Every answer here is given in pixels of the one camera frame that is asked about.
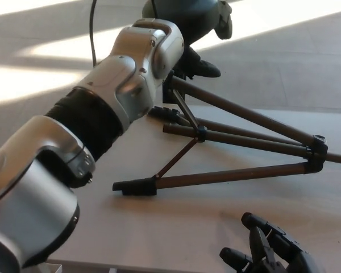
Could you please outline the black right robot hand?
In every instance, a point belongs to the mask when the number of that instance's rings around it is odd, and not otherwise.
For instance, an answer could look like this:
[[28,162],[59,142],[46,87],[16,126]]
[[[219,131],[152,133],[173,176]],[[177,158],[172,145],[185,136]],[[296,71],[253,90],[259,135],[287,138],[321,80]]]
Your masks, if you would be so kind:
[[250,255],[224,247],[219,256],[236,272],[325,272],[309,252],[284,229],[246,212],[241,218],[249,230]]

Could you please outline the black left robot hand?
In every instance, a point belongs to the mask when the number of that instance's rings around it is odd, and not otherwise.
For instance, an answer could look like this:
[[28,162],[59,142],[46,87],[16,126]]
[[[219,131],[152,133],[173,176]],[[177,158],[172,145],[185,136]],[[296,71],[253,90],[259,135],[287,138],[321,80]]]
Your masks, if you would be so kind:
[[212,30],[221,40],[231,39],[231,13],[232,8],[227,1],[146,1],[142,8],[143,18],[167,20],[180,29],[185,48],[174,72],[183,79],[221,76],[220,70],[201,59],[191,45]]

